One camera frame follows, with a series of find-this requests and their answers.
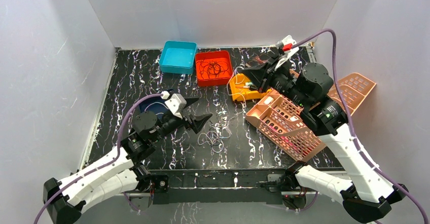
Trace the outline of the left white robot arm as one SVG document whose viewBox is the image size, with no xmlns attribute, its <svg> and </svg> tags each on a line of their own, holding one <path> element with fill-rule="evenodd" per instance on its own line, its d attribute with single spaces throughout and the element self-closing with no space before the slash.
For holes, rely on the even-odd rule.
<svg viewBox="0 0 430 224">
<path fill-rule="evenodd" d="M 167 91 L 141 98 L 126 113 L 110 152 L 68 177 L 44 183 L 42 210 L 53 223 L 75 223 L 91 207 L 118 194 L 167 192 L 168 176 L 152 174 L 143 162 L 156 142 L 177 129 L 199 133 L 204 128 L 211 114 L 185 113 L 196 101 Z"/>
</svg>

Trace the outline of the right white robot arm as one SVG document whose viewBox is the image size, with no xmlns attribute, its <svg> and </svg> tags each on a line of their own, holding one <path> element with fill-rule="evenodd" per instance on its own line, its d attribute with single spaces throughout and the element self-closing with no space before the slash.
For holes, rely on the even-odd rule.
<svg viewBox="0 0 430 224">
<path fill-rule="evenodd" d="M 339 88 L 336 75 L 318 63 L 303 67 L 298 76 L 288 66 L 266 62 L 247 67 L 243 74 L 260 91 L 272 88 L 302 108 L 300 119 L 336 156 L 349 179 L 337 178 L 297 162 L 288 168 L 278 185 L 293 191 L 310 188 L 340 203 L 360 223 L 385 217 L 393 203 L 409 196 L 404 185 L 384 176 L 362 147 L 353 128 L 346 101 L 334 101 L 332 87 Z"/>
</svg>

